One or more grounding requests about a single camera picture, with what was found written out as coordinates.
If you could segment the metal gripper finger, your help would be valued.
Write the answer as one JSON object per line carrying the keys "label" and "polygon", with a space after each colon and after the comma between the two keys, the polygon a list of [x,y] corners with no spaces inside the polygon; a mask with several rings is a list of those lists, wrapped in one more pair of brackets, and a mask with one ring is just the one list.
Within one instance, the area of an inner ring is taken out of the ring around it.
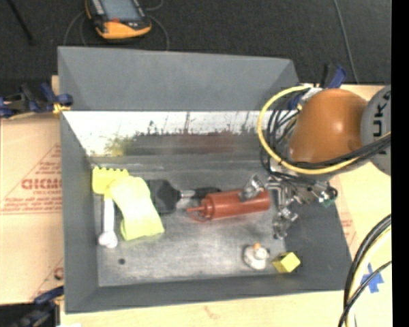
{"label": "metal gripper finger", "polygon": [[255,198],[265,190],[265,186],[260,178],[257,175],[253,175],[243,187],[243,198]]}
{"label": "metal gripper finger", "polygon": [[297,219],[298,214],[292,212],[289,208],[279,209],[273,216],[272,221],[274,238],[282,240],[287,237],[288,229]]}

